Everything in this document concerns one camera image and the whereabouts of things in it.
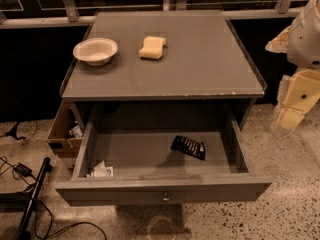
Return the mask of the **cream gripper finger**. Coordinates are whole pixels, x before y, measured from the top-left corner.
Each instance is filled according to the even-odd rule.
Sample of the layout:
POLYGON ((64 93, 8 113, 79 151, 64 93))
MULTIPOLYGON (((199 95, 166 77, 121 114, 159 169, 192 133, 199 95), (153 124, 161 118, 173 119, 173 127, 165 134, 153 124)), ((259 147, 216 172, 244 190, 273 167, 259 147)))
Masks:
POLYGON ((301 111, 292 108, 277 107, 275 110, 275 124, 286 130, 295 129, 304 117, 301 111))
POLYGON ((282 30, 275 38, 269 41, 265 50, 272 53, 284 53, 288 52, 288 40, 290 34, 291 27, 288 26, 284 30, 282 30))

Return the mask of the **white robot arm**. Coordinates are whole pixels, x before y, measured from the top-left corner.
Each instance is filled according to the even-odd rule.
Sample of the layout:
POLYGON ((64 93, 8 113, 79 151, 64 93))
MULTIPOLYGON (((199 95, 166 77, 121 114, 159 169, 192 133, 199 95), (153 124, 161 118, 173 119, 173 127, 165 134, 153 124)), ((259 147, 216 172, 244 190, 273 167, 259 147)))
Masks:
POLYGON ((280 81, 274 121, 278 129, 294 130, 320 99, 320 0, 309 0, 265 49, 285 53, 297 67, 280 81))

